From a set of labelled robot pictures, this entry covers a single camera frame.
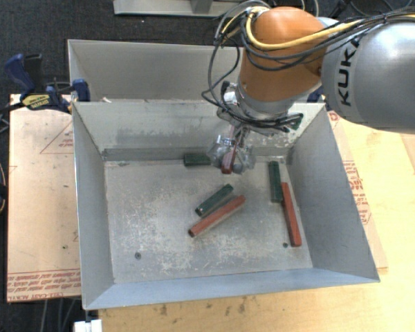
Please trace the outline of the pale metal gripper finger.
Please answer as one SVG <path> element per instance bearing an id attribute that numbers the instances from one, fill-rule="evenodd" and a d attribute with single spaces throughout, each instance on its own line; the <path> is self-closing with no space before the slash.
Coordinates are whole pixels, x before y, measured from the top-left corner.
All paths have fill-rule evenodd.
<path id="1" fill-rule="evenodd" d="M 214 167 L 221 167 L 224 156 L 228 153 L 228 139 L 218 135 L 207 150 L 207 156 Z"/>
<path id="2" fill-rule="evenodd" d="M 235 152 L 232 172 L 235 174 L 242 174 L 246 170 L 253 169 L 255 167 L 255 162 L 256 158 L 253 154 L 252 146 L 238 147 Z"/>

